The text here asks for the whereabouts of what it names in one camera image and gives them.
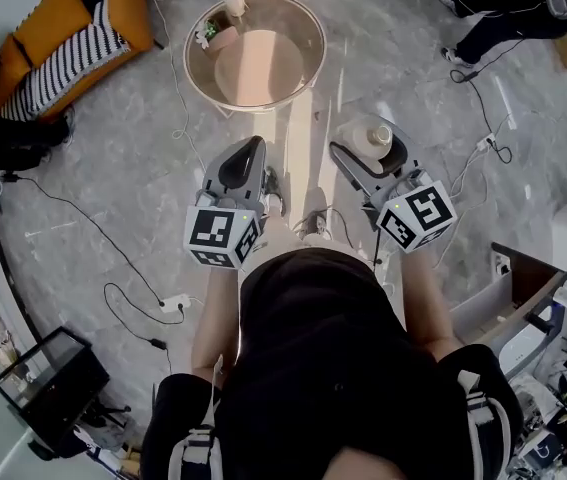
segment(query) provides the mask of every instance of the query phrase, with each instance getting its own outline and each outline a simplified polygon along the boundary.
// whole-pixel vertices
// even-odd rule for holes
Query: white marker cube
[[[386,201],[377,226],[412,252],[441,236],[457,219],[443,183],[436,181]]]
[[[252,210],[189,206],[183,246],[201,265],[238,269],[260,234]]]

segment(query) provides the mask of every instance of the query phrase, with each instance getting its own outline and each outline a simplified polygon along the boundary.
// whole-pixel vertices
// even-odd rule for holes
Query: glass tabletop
[[[185,43],[185,70],[194,87],[220,107],[270,110],[314,82],[325,59],[325,34],[316,16],[296,0],[245,2],[240,18],[226,13],[221,2],[197,20]],[[236,33],[230,31],[223,48],[204,50],[196,41],[197,26],[218,19]]]

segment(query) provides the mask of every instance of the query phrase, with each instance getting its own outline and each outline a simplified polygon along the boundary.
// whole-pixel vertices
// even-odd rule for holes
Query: curved black edge
[[[10,291],[12,292],[12,297],[14,297],[14,301],[16,302],[16,305],[19,308],[19,311],[21,312],[21,316],[25,320],[25,325],[27,325],[28,329],[32,333],[32,336],[34,336],[34,340],[36,341],[36,343],[39,344],[41,343],[41,341],[43,341],[43,337],[36,328],[36,325],[34,325],[34,321],[32,320],[32,317],[27,311],[27,307],[25,306],[23,297],[21,297],[21,294],[19,293],[16,287],[16,283],[14,282],[14,278],[12,277],[12,271],[10,270],[10,267],[7,264],[7,258],[5,257],[5,251],[3,250],[1,237],[0,237],[0,262],[1,262],[1,268],[3,269],[3,275],[5,276],[5,279],[7,279],[7,284],[10,287]]]

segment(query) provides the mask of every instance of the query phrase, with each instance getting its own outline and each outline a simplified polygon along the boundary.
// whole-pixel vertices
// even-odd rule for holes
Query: black and white striped fabric
[[[59,46],[30,71],[0,110],[13,121],[32,121],[52,108],[90,72],[130,51],[110,25],[107,0],[96,5],[94,21]]]

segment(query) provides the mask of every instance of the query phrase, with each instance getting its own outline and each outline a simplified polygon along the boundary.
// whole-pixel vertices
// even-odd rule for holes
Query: tile floor
[[[300,0],[327,32],[327,59],[316,86],[276,113],[226,120],[184,78],[181,62],[190,27],[216,1],[160,2],[190,114],[188,130],[206,163],[228,144],[262,135],[268,161],[284,180],[290,224],[310,209],[333,204],[361,254],[372,255],[374,235],[358,210],[360,196],[326,152],[336,126],[351,112],[392,118],[423,148],[426,166],[448,187],[487,134],[476,95],[468,85],[449,80],[450,66],[438,51],[441,44],[460,40],[473,21],[457,20],[436,0]],[[149,5],[156,37],[165,41]],[[167,49],[153,49],[101,81],[76,103],[72,145],[29,174],[94,216],[161,297],[187,293],[203,299],[207,272],[182,246],[185,211],[202,170],[187,140],[171,136],[186,116],[169,62]],[[550,219],[567,200],[567,71],[551,42],[526,41],[475,80],[493,128],[507,114],[496,75],[516,122],[514,130],[504,122],[498,140],[512,148],[514,160],[503,165],[491,153],[475,162],[455,199],[459,212],[477,205],[487,181],[487,202],[463,218],[438,268],[452,304],[489,281],[491,241],[550,261]],[[71,207],[44,198],[27,182],[7,186],[2,201],[1,236],[37,326],[47,333],[63,324],[86,336],[112,377],[108,394],[132,407],[142,429],[150,417],[152,384],[167,375],[168,363],[165,353],[132,337],[108,312],[103,285],[120,284],[155,316],[174,315],[161,314],[124,259]],[[338,217],[329,220],[334,238],[345,241]],[[451,235],[433,245],[437,255]],[[382,249],[379,279],[400,311],[399,255],[391,255],[389,242]],[[118,294],[110,298],[136,332],[168,342],[174,371],[188,369],[201,311],[197,302],[186,308],[183,325],[162,327],[134,312]]]

